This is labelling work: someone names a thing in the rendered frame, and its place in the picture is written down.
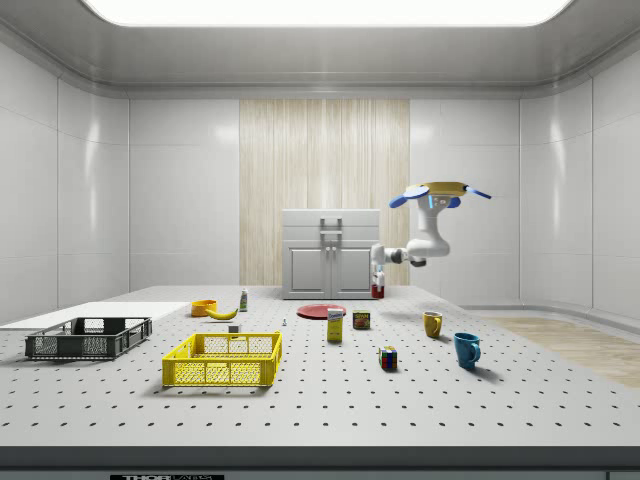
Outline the red plate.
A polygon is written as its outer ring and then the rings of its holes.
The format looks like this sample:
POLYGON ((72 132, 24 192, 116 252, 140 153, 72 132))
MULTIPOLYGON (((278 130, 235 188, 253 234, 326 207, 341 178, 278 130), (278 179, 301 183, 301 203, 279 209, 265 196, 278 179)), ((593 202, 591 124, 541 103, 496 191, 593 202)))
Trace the red plate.
POLYGON ((342 316, 346 314, 346 308, 335 304, 308 304, 297 309, 296 314, 310 320, 327 320, 329 311, 339 311, 342 316))

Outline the drone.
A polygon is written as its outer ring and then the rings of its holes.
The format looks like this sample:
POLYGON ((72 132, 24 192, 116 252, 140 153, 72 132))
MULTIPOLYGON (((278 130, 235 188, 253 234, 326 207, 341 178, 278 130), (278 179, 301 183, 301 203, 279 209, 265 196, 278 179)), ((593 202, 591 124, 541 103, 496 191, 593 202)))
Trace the drone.
POLYGON ((491 199, 489 194, 476 190, 461 182, 428 182, 408 186, 402 194, 390 200, 389 206, 391 208, 397 208, 403 205, 407 200, 418 199, 423 196, 427 196, 429 205, 433 206, 435 204, 435 197, 438 195, 461 197, 467 192, 479 195, 486 199, 491 199))

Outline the white cabinet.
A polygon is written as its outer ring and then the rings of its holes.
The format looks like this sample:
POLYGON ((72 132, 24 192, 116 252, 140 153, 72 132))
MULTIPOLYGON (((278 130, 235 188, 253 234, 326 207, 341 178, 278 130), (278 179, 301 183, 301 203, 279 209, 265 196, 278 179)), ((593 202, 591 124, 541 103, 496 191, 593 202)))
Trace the white cabinet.
POLYGON ((284 209, 285 299, 369 299, 377 209, 284 209))

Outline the dark grey basket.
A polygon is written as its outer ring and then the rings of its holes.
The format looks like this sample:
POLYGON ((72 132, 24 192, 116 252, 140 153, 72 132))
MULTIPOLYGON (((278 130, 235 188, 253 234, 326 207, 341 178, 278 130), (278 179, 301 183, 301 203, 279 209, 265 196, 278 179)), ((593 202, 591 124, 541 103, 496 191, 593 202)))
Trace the dark grey basket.
POLYGON ((25 355, 32 360, 110 360, 151 333, 150 317, 76 317, 27 335, 25 355))

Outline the white board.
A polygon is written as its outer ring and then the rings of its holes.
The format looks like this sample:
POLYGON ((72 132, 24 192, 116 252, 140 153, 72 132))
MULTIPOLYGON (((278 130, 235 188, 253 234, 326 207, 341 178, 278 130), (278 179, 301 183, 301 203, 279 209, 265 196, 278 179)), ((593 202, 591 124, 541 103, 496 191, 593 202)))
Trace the white board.
POLYGON ((157 319, 187 305, 187 302, 89 302, 6 325, 0 330, 37 331, 78 317, 157 319))

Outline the blue mug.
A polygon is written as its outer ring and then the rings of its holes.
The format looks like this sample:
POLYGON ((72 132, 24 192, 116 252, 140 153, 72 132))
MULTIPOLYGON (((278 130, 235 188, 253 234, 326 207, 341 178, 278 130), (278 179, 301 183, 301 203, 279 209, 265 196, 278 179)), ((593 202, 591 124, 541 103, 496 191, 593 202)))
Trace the blue mug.
POLYGON ((479 337, 466 332, 456 333, 454 346, 459 366, 466 370, 473 370, 481 357, 479 337))

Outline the yellow box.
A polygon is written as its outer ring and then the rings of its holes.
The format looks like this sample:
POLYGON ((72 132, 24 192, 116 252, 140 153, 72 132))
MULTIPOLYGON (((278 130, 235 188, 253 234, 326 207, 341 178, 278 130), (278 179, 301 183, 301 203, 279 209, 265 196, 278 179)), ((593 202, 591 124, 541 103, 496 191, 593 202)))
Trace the yellow box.
POLYGON ((342 327, 345 310, 334 306, 327 309, 327 340, 329 342, 342 341, 342 327))

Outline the yellow basket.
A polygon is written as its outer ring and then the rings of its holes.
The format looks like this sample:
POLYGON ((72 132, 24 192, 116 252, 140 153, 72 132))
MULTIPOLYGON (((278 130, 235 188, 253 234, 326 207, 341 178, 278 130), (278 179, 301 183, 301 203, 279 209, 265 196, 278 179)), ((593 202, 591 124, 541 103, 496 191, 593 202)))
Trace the yellow basket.
POLYGON ((270 386, 282 334, 195 333, 162 359, 165 386, 270 386))

